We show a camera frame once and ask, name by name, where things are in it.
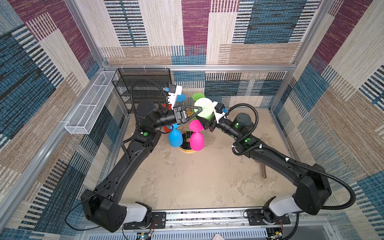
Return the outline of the green wine glass front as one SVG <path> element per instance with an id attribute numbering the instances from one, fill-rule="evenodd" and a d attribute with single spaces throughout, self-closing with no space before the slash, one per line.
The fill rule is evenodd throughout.
<path id="1" fill-rule="evenodd" d="M 194 106 L 202 107 L 203 111 L 201 113 L 209 115 L 211 113 L 214 113 L 214 105 L 213 102 L 208 98 L 202 98 L 197 100 L 194 103 Z"/>

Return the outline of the pink wine glass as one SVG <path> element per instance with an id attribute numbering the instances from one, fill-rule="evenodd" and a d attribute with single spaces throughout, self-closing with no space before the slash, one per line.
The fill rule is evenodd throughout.
<path id="1" fill-rule="evenodd" d="M 205 139 L 202 134 L 204 130 L 199 120 L 194 120 L 189 125 L 193 134 L 190 137 L 190 147 L 194 151 L 201 151 L 205 147 Z"/>

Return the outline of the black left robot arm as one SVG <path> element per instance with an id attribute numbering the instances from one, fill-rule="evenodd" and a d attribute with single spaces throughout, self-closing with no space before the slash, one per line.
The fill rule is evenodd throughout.
<path id="1" fill-rule="evenodd" d="M 141 82 L 154 85 L 164 96 L 165 104 L 156 106 L 151 100 L 145 99 L 136 105 L 134 87 Z M 130 101 L 136 119 L 135 131 L 129 139 L 122 141 L 124 155 L 107 177 L 94 190 L 85 190 L 81 195 L 80 205 L 85 217 L 96 224 L 96 228 L 114 233 L 124 224 L 141 223 L 147 226 L 151 223 L 152 209 L 149 206 L 134 203 L 126 207 L 119 202 L 134 173 L 164 134 L 162 127 L 187 123 L 202 112 L 201 107 L 175 106 L 182 89 L 172 84 L 163 89 L 148 79 L 139 79 L 131 85 Z"/>

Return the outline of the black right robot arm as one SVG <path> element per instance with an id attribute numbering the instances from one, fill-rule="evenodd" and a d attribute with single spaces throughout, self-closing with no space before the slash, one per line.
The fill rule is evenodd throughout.
<path id="1" fill-rule="evenodd" d="M 355 203 L 356 193 L 345 181 L 326 173 L 318 164 L 310 166 L 292 159 L 253 136 L 259 114 L 252 105 L 241 103 L 225 109 L 222 103 L 214 102 L 211 107 L 195 107 L 197 119 L 204 129 L 219 129 L 235 140 L 232 151 L 236 156 L 245 156 L 270 167 L 297 188 L 291 195 L 280 199 L 272 197 L 265 203 L 261 214 L 267 225 L 289 213 L 317 215 L 320 210 L 343 210 Z M 332 195 L 330 180 L 349 192 L 350 198 L 346 203 L 337 206 L 325 204 Z"/>

